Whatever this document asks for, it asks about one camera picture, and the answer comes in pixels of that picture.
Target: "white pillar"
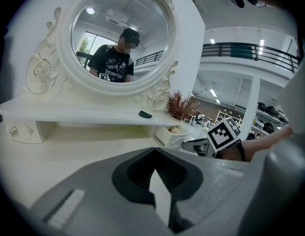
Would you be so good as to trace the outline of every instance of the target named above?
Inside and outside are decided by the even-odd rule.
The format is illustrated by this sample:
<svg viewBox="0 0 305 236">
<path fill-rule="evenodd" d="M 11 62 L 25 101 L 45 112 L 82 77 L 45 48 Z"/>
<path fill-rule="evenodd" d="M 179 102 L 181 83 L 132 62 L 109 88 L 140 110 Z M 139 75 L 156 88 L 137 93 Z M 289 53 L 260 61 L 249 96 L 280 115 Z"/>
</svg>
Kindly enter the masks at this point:
<svg viewBox="0 0 305 236">
<path fill-rule="evenodd" d="M 250 96 L 249 96 L 249 101 L 246 106 L 246 111 L 245 115 L 240 127 L 241 134 L 239 138 L 244 141 L 246 140 L 254 119 L 256 115 L 256 109 L 257 109 L 257 102 L 259 98 L 259 93 L 260 93 L 260 78 L 254 77 L 251 82 L 251 90 L 250 90 Z"/>
</svg>

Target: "black t-shirt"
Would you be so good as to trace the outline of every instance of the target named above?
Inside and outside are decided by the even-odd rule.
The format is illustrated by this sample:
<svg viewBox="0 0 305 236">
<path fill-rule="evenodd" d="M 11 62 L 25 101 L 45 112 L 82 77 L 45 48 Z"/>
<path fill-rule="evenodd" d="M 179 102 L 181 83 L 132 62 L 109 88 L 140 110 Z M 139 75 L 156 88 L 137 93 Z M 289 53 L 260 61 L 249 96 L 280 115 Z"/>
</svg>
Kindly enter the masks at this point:
<svg viewBox="0 0 305 236">
<path fill-rule="evenodd" d="M 113 45 L 102 45 L 88 63 L 100 73 L 107 74 L 112 82 L 124 82 L 126 74 L 134 75 L 134 63 L 130 54 L 119 53 Z"/>
</svg>

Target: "shelf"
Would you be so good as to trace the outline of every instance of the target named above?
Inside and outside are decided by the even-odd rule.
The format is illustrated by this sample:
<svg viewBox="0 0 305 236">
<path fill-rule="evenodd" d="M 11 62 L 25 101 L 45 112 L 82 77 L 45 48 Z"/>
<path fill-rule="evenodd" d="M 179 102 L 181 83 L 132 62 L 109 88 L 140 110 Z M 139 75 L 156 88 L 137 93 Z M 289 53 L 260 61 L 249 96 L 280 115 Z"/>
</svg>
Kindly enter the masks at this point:
<svg viewBox="0 0 305 236">
<path fill-rule="evenodd" d="M 51 103 L 42 101 L 26 101 L 15 98 L 0 105 L 0 114 L 4 118 L 70 122 L 99 123 L 122 125 L 176 126 L 180 122 L 159 111 L 153 112 L 152 118 L 138 115 L 139 110 L 117 109 L 105 106 L 77 106 L 74 104 Z"/>
<path fill-rule="evenodd" d="M 252 128 L 254 128 L 254 129 L 256 129 L 256 130 L 258 130 L 258 131 L 260 131 L 261 133 L 263 133 L 263 134 L 265 134 L 265 135 L 269 135 L 269 133 L 267 133 L 266 131 L 264 131 L 263 129 L 260 129 L 259 127 L 257 127 L 257 126 L 252 126 Z"/>
<path fill-rule="evenodd" d="M 282 121 L 280 121 L 279 119 L 277 119 L 276 117 L 274 116 L 270 116 L 268 113 L 265 113 L 259 109 L 256 110 L 256 115 L 260 118 L 263 118 L 273 124 L 276 124 L 276 125 L 284 125 L 284 123 Z"/>
</svg>

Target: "white vanity table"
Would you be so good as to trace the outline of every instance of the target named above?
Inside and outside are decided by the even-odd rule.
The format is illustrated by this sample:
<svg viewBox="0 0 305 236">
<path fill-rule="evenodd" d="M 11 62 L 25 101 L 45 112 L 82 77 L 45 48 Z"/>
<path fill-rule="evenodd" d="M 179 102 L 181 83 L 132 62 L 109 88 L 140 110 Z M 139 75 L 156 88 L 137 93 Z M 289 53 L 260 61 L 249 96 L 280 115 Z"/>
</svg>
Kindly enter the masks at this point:
<svg viewBox="0 0 305 236">
<path fill-rule="evenodd" d="M 177 53 L 184 46 L 172 0 L 148 0 L 166 22 L 163 33 L 151 33 L 163 34 L 164 53 L 149 73 L 128 83 L 102 80 L 82 66 L 71 41 L 75 24 L 95 1 L 105 2 L 73 1 L 66 11 L 56 8 L 55 21 L 47 23 L 48 34 L 29 60 L 22 96 L 0 105 L 0 176 L 10 196 L 26 207 L 84 165 L 164 146 L 155 137 L 157 127 L 180 125 L 165 112 Z M 139 116 L 140 111 L 152 118 Z"/>
</svg>

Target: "human arm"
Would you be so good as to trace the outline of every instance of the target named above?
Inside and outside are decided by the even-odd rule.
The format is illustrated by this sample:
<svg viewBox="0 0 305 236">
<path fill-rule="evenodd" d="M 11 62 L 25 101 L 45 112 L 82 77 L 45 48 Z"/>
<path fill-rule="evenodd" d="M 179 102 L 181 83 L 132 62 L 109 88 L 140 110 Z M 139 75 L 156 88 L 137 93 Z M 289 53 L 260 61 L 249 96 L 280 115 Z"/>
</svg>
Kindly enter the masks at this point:
<svg viewBox="0 0 305 236">
<path fill-rule="evenodd" d="M 100 59 L 102 58 L 106 49 L 107 49 L 107 45 L 100 46 L 88 63 L 88 66 L 90 67 L 89 72 L 94 76 L 98 77 L 97 67 L 99 67 Z"/>
<path fill-rule="evenodd" d="M 244 149 L 245 160 L 250 162 L 254 154 L 260 150 L 268 149 L 281 139 L 288 138 L 293 134 L 291 126 L 286 125 L 274 133 L 264 136 L 256 140 L 246 140 L 242 142 Z M 218 153 L 219 158 L 233 161 L 241 161 L 241 155 L 238 148 L 235 145 L 223 150 Z"/>
<path fill-rule="evenodd" d="M 124 82 L 131 82 L 133 81 L 133 75 L 134 75 L 134 62 L 132 58 L 129 58 L 129 65 L 125 71 L 125 77 Z"/>
</svg>

